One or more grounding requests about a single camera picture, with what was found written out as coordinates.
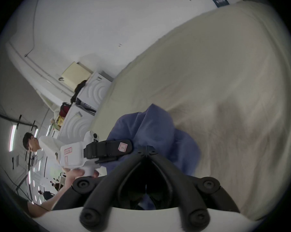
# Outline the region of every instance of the dark hair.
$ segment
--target dark hair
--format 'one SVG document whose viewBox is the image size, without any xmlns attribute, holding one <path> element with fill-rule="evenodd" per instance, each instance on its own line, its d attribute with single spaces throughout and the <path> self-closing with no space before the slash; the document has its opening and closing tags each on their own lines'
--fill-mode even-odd
<svg viewBox="0 0 291 232">
<path fill-rule="evenodd" d="M 23 137 L 23 146 L 24 146 L 24 148 L 27 149 L 27 150 L 29 149 L 29 148 L 27 147 L 27 145 L 28 145 L 29 140 L 31 139 L 32 136 L 34 136 L 34 135 L 31 134 L 31 133 L 29 133 L 29 132 L 27 132 L 27 133 L 25 133 L 25 135 L 24 135 L 24 137 Z"/>
<path fill-rule="evenodd" d="M 77 95 L 79 94 L 79 92 L 81 91 L 81 89 L 86 85 L 86 80 L 83 80 L 81 83 L 79 83 L 77 85 L 77 87 L 75 88 L 75 94 L 73 95 L 73 97 L 71 97 L 70 99 L 70 103 L 74 103 L 76 102 L 77 99 Z"/>
</svg>

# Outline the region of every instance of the cushioned surface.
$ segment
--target cushioned surface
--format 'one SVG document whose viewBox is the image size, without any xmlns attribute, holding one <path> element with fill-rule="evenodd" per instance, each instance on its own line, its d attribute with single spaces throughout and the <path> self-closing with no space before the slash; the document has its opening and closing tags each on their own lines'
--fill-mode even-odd
<svg viewBox="0 0 291 232">
<path fill-rule="evenodd" d="M 240 2 L 172 30 L 117 76 L 91 129 L 105 140 L 152 103 L 200 147 L 195 176 L 251 219 L 271 211 L 291 178 L 291 39 L 272 8 Z"/>
</svg>

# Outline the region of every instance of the hand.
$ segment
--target hand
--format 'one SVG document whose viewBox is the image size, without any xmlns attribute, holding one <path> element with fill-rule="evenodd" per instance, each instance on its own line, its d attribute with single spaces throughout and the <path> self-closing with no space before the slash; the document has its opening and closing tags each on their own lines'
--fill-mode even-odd
<svg viewBox="0 0 291 232">
<path fill-rule="evenodd" d="M 66 180 L 65 180 L 65 186 L 69 188 L 74 180 L 78 177 L 81 177 L 84 175 L 84 170 L 83 169 L 72 169 L 69 172 L 66 173 Z M 93 174 L 93 178 L 97 178 L 99 176 L 99 172 L 95 170 Z"/>
</svg>

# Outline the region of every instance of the white handheld device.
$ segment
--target white handheld device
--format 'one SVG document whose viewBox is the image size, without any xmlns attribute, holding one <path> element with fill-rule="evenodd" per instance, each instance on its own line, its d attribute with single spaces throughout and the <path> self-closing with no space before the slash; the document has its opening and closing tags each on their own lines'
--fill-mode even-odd
<svg viewBox="0 0 291 232">
<path fill-rule="evenodd" d="M 85 171 L 84 176 L 92 176 L 95 169 L 100 167 L 99 164 L 95 163 L 98 158 L 89 160 L 83 157 L 83 149 L 94 140 L 99 141 L 99 137 L 94 132 L 88 131 L 83 141 L 62 146 L 60 165 L 63 168 L 83 169 Z"/>
</svg>

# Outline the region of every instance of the pink label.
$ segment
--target pink label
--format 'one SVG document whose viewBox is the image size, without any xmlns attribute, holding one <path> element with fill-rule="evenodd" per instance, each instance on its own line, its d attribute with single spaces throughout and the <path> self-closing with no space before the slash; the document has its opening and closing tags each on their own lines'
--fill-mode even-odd
<svg viewBox="0 0 291 232">
<path fill-rule="evenodd" d="M 70 148 L 68 148 L 68 149 L 64 149 L 64 155 L 69 154 L 69 153 L 71 153 L 72 151 L 73 151 L 73 148 L 72 148 L 72 147 L 70 147 Z"/>
<path fill-rule="evenodd" d="M 120 152 L 125 152 L 125 151 L 126 151 L 126 148 L 127 148 L 127 144 L 125 144 L 125 143 L 120 143 L 118 150 L 119 150 Z"/>
</svg>

